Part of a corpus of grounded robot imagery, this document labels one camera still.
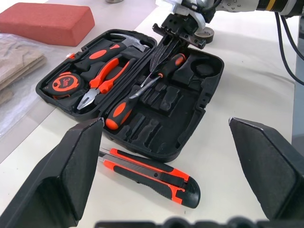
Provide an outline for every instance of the hammer head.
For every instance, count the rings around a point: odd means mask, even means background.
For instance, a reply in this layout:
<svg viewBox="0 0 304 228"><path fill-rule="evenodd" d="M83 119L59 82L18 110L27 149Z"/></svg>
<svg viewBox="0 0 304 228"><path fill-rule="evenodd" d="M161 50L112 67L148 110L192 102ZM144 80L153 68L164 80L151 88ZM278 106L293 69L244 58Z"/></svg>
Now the hammer head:
<svg viewBox="0 0 304 228"><path fill-rule="evenodd" d="M146 45L141 44L140 40L135 37L125 35L125 34L118 34L118 33L112 33L111 35L125 37L125 39L122 41L122 43L125 44L127 47L133 46L133 47L137 48L138 50L140 50L141 52L144 52L145 49L147 48Z"/></svg>

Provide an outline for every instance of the red brick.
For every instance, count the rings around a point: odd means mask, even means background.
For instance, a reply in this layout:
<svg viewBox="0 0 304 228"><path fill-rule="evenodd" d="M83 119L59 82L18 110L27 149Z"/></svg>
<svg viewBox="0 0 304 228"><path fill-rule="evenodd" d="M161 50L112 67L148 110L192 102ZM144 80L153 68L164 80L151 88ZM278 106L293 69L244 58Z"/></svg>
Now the red brick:
<svg viewBox="0 0 304 228"><path fill-rule="evenodd" d="M87 6L17 3L0 13L0 32L46 44L77 46L94 27Z"/></svg>

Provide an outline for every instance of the plastic bag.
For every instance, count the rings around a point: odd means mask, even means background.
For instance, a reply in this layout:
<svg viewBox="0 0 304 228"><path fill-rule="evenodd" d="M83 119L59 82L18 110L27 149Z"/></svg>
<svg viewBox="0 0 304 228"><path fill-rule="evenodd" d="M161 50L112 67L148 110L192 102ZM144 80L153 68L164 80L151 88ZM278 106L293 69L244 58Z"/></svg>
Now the plastic bag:
<svg viewBox="0 0 304 228"><path fill-rule="evenodd" d="M3 99L9 99L0 104L0 139L40 99L35 91L36 84L64 61L68 54L60 46L47 45L12 34L0 34L0 41L5 39L39 50L45 56L46 63L0 91L4 92Z"/></svg>

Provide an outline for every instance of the tool case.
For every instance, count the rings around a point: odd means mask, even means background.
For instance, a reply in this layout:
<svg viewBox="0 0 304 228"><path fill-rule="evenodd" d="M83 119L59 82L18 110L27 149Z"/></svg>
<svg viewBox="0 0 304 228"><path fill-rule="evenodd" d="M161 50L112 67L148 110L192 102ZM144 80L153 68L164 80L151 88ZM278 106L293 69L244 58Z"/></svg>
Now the tool case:
<svg viewBox="0 0 304 228"><path fill-rule="evenodd" d="M90 105L78 110L79 102L90 89L90 80L94 79L106 63L96 62L88 71L80 70L76 66L91 54L103 48L113 47L124 39L118 36L113 38L113 33L133 36L139 39L146 49L141 52L129 46L120 52L122 61L105 80L113 78L130 59L135 58L131 69L117 78L107 93L98 94ZM96 117L106 119L111 110L149 75L150 60L156 46L155 39L136 31L106 31L45 76L37 84L36 92L47 103L59 107L77 121ZM130 116L117 130L104 126L104 133L128 150L161 162L170 162L180 154L201 121L224 68L220 58L205 52L184 46L174 52L173 55L183 53L187 58L186 62L168 78L158 80L146 90ZM48 91L50 84L65 72L79 78L80 85L77 90L65 97L51 95Z"/></svg>

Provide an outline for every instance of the pliers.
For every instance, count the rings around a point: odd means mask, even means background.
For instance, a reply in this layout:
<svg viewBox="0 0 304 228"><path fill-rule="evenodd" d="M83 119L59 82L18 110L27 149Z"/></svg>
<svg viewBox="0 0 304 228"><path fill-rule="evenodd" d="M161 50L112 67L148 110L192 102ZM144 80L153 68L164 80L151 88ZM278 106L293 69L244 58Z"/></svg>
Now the pliers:
<svg viewBox="0 0 304 228"><path fill-rule="evenodd" d="M114 85L114 81L119 76L126 74L136 62L135 58L130 59L115 77L111 78L110 80L104 81L106 76L115 67L118 66L121 57L122 55L119 54L112 58L110 61L108 61L106 65L104 65L104 67L99 71L97 76L90 81L90 90L82 97L81 101L79 102L79 105L77 106L78 110L81 110L84 107L90 105L95 100L95 97L98 94L106 94L107 92L109 92Z"/></svg>

